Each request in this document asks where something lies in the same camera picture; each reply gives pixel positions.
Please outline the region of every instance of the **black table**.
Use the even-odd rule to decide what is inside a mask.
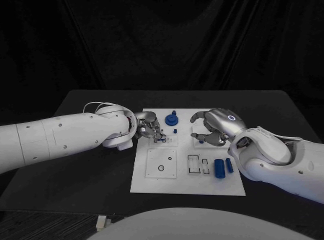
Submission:
[[[261,126],[283,136],[319,143],[285,92],[73,90],[54,116],[82,111],[88,102],[111,102],[133,112],[143,108],[225,108],[247,127]],[[324,205],[241,175],[247,196],[130,193],[134,147],[104,147],[18,169],[0,198],[0,211],[37,211],[130,216],[172,207],[235,212],[302,232],[324,228]]]

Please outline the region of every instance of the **white platform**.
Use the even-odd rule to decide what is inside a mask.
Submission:
[[[172,110],[176,111],[177,124],[167,126],[164,116],[170,114]],[[201,119],[193,124],[189,123],[192,114],[206,110],[209,109],[143,109],[143,111],[156,113],[162,133],[167,136],[167,139],[166,142],[159,141],[157,143],[144,137],[138,139],[130,186],[131,193],[245,195],[235,162],[227,154],[228,143],[222,147],[215,147],[190,138],[192,132],[208,134]],[[201,173],[189,173],[188,156],[198,156]],[[228,173],[225,166],[225,178],[218,179],[214,177],[214,159],[225,161],[225,158],[231,160],[234,172]],[[204,174],[206,169],[205,166],[202,168],[202,162],[205,162],[202,159],[206,159],[209,174]]]

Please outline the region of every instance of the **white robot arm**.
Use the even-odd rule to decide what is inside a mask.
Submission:
[[[163,138],[153,112],[133,113],[111,103],[81,113],[0,126],[0,173],[95,148],[133,146],[131,137]]]
[[[198,118],[211,134],[190,136],[214,146],[231,142],[228,155],[245,178],[324,204],[324,144],[274,135],[260,127],[247,129],[240,117],[224,109],[195,113],[190,122]]]

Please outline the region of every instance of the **white rounded surface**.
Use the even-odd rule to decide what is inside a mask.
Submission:
[[[202,208],[143,212],[95,233],[88,240],[311,240],[250,216]]]

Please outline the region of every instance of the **blue object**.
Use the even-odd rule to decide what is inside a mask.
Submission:
[[[164,123],[166,123],[167,126],[175,126],[177,124],[177,116],[176,116],[176,111],[175,110],[164,117]]]
[[[222,179],[225,177],[222,159],[214,159],[214,176],[218,179]]]
[[[228,172],[232,173],[234,170],[232,170],[232,166],[231,166],[230,158],[225,159],[225,164],[227,164]]]

